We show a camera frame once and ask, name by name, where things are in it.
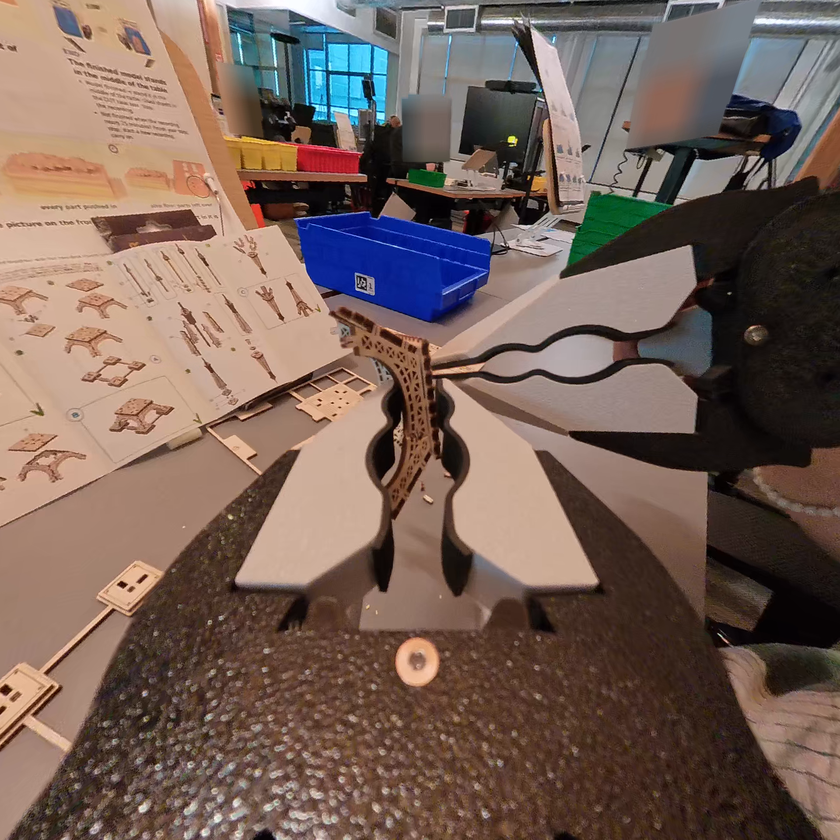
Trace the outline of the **green plastic bin stack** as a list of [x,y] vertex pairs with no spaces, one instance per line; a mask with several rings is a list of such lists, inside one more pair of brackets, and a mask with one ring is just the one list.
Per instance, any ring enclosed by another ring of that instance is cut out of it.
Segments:
[[671,204],[639,197],[591,192],[583,222],[577,228],[570,247],[567,267],[671,207]]

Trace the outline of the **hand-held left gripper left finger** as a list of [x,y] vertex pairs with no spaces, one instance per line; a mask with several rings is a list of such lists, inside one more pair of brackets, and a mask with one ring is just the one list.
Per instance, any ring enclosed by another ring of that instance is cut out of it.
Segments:
[[391,387],[292,452],[287,476],[237,572],[239,590],[309,599],[386,592],[394,564]]

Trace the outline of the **person's right forearm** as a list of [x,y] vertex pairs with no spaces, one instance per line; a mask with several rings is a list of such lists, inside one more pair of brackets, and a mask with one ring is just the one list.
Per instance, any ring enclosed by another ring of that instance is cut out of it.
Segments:
[[839,523],[839,448],[816,448],[806,467],[764,466],[752,481],[778,510],[807,524]]

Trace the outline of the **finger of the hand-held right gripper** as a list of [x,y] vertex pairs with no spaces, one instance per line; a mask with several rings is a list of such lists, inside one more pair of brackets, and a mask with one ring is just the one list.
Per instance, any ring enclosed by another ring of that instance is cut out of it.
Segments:
[[546,280],[448,341],[433,364],[468,364],[503,344],[546,348],[564,330],[624,335],[665,328],[697,286],[684,245],[576,276]]
[[472,374],[457,387],[495,414],[557,434],[572,431],[691,434],[697,396],[666,364],[632,364],[600,381],[562,384],[542,375],[514,383],[478,373],[512,377],[530,371],[582,378],[606,370],[609,360],[490,360],[480,367],[446,360],[444,371]]

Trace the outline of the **folded assembly instruction booklet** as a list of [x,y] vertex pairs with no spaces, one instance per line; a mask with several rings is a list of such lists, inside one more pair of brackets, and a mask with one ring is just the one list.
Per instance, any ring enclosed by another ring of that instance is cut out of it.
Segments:
[[343,356],[276,227],[1,274],[2,524]]

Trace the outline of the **person's striped shirt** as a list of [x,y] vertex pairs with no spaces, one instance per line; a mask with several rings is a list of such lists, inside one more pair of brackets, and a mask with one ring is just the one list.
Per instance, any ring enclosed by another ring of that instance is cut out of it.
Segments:
[[839,651],[788,644],[719,649],[765,758],[823,838],[839,838]]

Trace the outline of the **blue plastic bin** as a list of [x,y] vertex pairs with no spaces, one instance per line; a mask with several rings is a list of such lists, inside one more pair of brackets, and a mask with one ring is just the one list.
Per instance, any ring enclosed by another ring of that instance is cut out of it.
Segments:
[[394,217],[297,220],[316,286],[433,322],[470,301],[490,273],[490,241]]

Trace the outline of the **wooden empty frame piece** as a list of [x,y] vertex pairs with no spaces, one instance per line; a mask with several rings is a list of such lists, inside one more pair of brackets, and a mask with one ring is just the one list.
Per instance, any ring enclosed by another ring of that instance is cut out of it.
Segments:
[[257,476],[263,474],[256,463],[257,450],[235,433],[224,434],[218,429],[236,420],[239,423],[267,414],[277,406],[293,405],[300,414],[309,417],[318,427],[344,417],[352,408],[375,391],[378,384],[345,366],[316,374],[300,384],[293,384],[281,392],[261,397],[256,403],[239,409],[233,415],[205,427],[205,434],[222,445],[237,461]]

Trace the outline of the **row of yellow bins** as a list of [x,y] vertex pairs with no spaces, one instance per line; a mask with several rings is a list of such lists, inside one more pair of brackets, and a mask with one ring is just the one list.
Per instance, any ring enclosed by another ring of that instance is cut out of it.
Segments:
[[228,153],[238,170],[297,172],[298,146],[255,138],[225,135]]

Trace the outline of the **grey desk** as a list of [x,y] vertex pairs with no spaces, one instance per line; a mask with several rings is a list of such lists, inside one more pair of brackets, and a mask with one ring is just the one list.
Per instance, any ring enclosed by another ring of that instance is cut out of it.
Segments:
[[[337,297],[381,324],[425,336],[443,345],[538,284],[556,279],[567,248],[535,257],[517,251],[491,259],[487,284],[472,302],[438,322],[420,322],[400,313]],[[580,337],[554,345],[556,367],[582,375],[606,363],[609,353],[594,339]],[[316,434],[319,425],[298,411],[290,395],[246,422],[220,425],[222,437],[236,435],[255,450],[255,466],[265,471],[289,447]],[[628,527],[646,542],[686,594],[700,620],[705,613],[707,490],[697,473],[659,469],[619,458],[502,418],[537,449],[549,451]],[[2,677],[26,663],[46,665],[73,637],[97,618],[100,590],[134,561],[165,571],[184,547],[257,475],[215,437],[157,454],[112,472],[95,483],[2,527]],[[466,596],[449,593],[438,559],[447,482],[439,462],[424,471],[422,499],[416,486],[395,523],[395,566],[387,593],[364,597],[360,627],[366,631],[472,629],[484,615]],[[130,618],[111,613],[52,671],[59,694],[38,718],[65,739],[76,737],[95,697],[103,671],[119,646]],[[2,748],[1,834],[20,819],[51,780],[63,752],[24,728]]]

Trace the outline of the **wooden lattice tower base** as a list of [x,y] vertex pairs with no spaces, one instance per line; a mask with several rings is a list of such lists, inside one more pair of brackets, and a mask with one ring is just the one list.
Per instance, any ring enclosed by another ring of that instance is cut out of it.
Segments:
[[380,362],[402,400],[402,449],[395,475],[386,485],[391,516],[396,519],[427,462],[440,458],[442,445],[432,361],[427,340],[382,327],[365,315],[340,307],[330,316],[347,327],[342,346]]

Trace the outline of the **large instruction poster sheet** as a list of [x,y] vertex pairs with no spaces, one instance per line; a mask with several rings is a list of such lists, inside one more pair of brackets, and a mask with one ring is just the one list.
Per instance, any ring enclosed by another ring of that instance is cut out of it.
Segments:
[[108,251],[92,219],[193,211],[215,171],[147,2],[1,3],[3,265]]

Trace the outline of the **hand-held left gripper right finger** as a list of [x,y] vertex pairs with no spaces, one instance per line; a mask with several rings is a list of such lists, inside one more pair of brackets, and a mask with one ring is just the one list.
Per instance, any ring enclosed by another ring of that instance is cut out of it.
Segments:
[[437,386],[441,460],[453,478],[441,560],[456,596],[529,599],[600,582],[537,452],[456,385]]

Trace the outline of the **wooden poster backing board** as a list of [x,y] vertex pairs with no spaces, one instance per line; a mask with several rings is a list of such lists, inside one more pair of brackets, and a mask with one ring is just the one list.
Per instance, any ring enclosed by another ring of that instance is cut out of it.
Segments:
[[203,140],[211,164],[209,177],[222,199],[225,219],[236,217],[234,230],[258,229],[259,221],[238,178],[238,171],[228,152],[209,94],[184,51],[162,30],[159,33]]

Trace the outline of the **dark packaging card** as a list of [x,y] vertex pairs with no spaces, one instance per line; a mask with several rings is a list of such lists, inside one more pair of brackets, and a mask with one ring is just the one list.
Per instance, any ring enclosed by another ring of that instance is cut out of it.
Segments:
[[145,245],[204,242],[217,235],[213,225],[193,224],[181,212],[174,221],[142,213],[93,217],[91,222],[113,254]]

